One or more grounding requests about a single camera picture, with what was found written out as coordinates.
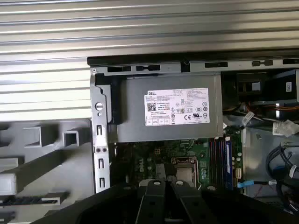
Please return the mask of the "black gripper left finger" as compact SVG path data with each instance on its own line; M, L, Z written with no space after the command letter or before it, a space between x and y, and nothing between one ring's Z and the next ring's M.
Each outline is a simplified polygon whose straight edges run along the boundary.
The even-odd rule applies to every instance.
M128 183L112 186L82 201L46 215L37 224L162 224L165 183L146 187Z

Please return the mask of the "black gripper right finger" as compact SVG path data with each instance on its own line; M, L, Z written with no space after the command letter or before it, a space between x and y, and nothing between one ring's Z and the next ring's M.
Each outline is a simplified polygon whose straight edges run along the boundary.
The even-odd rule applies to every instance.
M297 224L299 216L234 191L172 183L188 224Z

